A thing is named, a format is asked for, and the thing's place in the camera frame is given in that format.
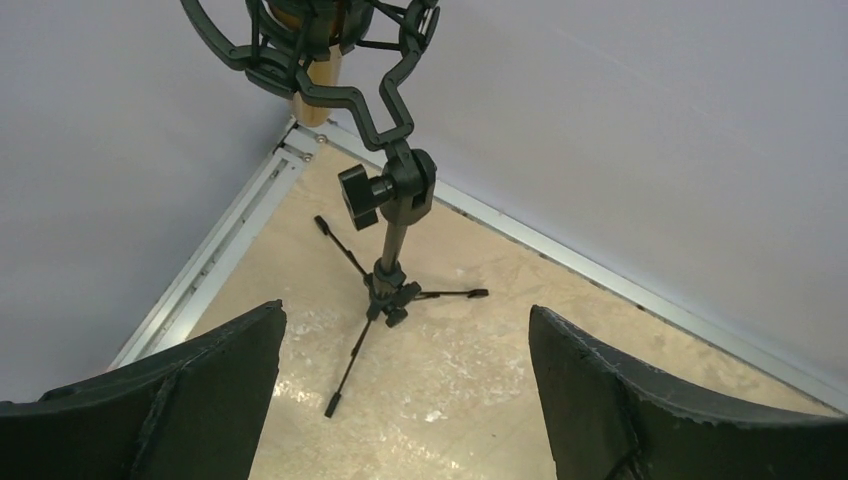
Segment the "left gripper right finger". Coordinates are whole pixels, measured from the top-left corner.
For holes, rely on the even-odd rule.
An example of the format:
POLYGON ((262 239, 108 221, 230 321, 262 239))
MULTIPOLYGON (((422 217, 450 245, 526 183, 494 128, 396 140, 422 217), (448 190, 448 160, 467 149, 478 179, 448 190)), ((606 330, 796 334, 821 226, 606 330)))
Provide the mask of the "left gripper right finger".
POLYGON ((843 479, 847 421, 676 377, 534 306, 529 350, 560 479, 843 479))

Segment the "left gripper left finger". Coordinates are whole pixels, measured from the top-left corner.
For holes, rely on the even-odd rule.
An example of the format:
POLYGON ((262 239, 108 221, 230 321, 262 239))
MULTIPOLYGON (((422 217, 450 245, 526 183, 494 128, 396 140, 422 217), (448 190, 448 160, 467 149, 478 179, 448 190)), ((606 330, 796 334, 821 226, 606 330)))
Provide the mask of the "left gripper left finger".
POLYGON ((5 479, 245 479, 286 329, 273 300, 107 373, 1 405, 5 479))

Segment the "gold microphone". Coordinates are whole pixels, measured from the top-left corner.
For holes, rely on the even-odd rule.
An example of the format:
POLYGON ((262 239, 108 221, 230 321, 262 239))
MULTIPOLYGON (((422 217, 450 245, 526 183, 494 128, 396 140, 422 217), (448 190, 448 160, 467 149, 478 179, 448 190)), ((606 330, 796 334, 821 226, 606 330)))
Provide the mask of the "gold microphone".
MULTIPOLYGON (((306 14, 312 1, 269 1, 268 7, 275 21, 291 32, 298 33, 305 26, 306 14)), ((315 1, 317 17, 307 29, 307 44, 326 47, 327 55, 313 60, 307 68, 310 80, 316 85, 337 86, 342 64, 338 38, 343 32, 346 10, 343 1, 315 1)), ((307 127, 324 124, 330 109, 309 105, 298 93, 291 100, 296 120, 307 127)))

